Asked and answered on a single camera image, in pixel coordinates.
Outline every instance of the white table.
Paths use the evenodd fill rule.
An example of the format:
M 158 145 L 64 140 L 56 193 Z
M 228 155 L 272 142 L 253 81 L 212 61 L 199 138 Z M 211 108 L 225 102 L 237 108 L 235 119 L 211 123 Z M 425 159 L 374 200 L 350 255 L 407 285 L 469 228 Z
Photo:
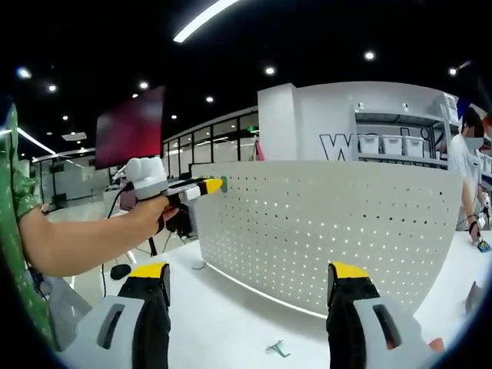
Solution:
M 492 231 L 484 232 L 492 240 Z M 492 253 L 473 248 L 466 232 L 454 235 L 434 286 L 415 313 L 425 341 L 448 345 L 464 326 L 464 299 L 484 279 Z M 329 365 L 325 321 L 263 298 L 203 265 L 199 242 L 149 258 L 171 265 L 169 367 L 323 368 Z M 124 283 L 106 277 L 108 294 Z M 282 358 L 267 346 L 283 340 Z

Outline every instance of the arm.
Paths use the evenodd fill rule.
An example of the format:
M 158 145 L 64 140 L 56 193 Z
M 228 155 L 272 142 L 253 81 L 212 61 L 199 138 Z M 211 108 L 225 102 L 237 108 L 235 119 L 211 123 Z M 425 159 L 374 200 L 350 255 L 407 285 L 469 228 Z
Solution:
M 460 154 L 459 148 L 455 147 L 451 142 L 449 147 L 449 156 L 447 159 L 447 170 L 459 173 L 461 180 L 463 181 L 463 188 L 461 190 L 461 205 L 465 212 L 465 215 L 472 217 L 474 214 L 474 199 L 470 196 L 470 188 L 467 183 L 467 171 L 466 171 L 466 158 Z M 467 223 L 470 224 L 475 219 L 469 218 Z
M 168 206 L 164 196 L 143 201 L 128 214 L 88 222 L 48 221 L 39 208 L 19 221 L 27 259 L 40 272 L 70 276 L 88 271 L 138 246 L 158 230 Z M 178 212 L 164 213 L 165 220 Z

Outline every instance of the pegboard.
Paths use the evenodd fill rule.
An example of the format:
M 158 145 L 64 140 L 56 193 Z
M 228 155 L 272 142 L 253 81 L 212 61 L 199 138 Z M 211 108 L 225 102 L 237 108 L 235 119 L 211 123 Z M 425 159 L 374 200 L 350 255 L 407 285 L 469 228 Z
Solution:
M 444 263 L 461 180 L 429 168 L 362 162 L 199 165 L 227 193 L 196 205 L 206 262 L 256 291 L 327 314 L 327 265 L 365 269 L 414 313 Z

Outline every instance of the small metal part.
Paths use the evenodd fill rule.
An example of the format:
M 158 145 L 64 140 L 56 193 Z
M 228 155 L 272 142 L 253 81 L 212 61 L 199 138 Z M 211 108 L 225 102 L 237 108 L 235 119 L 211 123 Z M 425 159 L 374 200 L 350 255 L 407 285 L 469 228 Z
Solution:
M 278 347 L 278 345 L 279 345 L 279 344 L 281 344 L 281 343 L 282 343 L 282 341 L 280 340 L 279 342 L 277 342 L 277 343 L 276 343 L 276 344 L 274 344 L 273 346 L 268 346 L 268 347 L 267 347 L 267 351 L 268 351 L 268 350 L 273 350 L 273 351 L 277 352 L 277 353 L 278 353 L 280 356 L 282 356 L 282 357 L 289 357 L 289 356 L 291 356 L 291 354 L 284 354 L 284 353 L 282 352 L 282 350 Z
M 207 266 L 207 263 L 204 261 L 202 266 L 200 266 L 200 267 L 198 267 L 198 268 L 196 268 L 196 267 L 191 267 L 191 269 L 193 269 L 194 271 L 200 271 L 200 270 L 202 270 L 203 268 L 205 268 L 205 266 Z

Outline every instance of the face mask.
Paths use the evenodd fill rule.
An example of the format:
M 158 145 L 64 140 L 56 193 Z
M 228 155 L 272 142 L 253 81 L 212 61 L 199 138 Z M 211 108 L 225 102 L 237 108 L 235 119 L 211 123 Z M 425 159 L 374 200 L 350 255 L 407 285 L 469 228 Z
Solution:
M 478 150 L 484 145 L 484 138 L 481 137 L 465 138 L 464 141 L 467 144 L 469 150 Z

